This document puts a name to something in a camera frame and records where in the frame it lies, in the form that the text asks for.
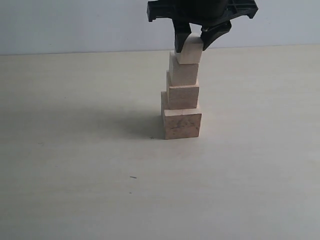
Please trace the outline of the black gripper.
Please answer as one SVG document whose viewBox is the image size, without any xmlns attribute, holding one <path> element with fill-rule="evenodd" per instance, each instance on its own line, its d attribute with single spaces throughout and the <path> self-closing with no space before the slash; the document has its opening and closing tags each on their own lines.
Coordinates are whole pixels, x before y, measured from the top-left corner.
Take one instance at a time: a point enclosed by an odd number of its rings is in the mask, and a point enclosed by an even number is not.
<svg viewBox="0 0 320 240">
<path fill-rule="evenodd" d="M 171 19 L 174 48 L 180 53 L 192 33 L 190 24 L 201 26 L 200 38 L 205 51 L 215 40 L 227 34 L 231 20 L 241 16 L 252 19 L 258 11 L 254 0 L 154 0 L 147 3 L 149 22 Z"/>
</svg>

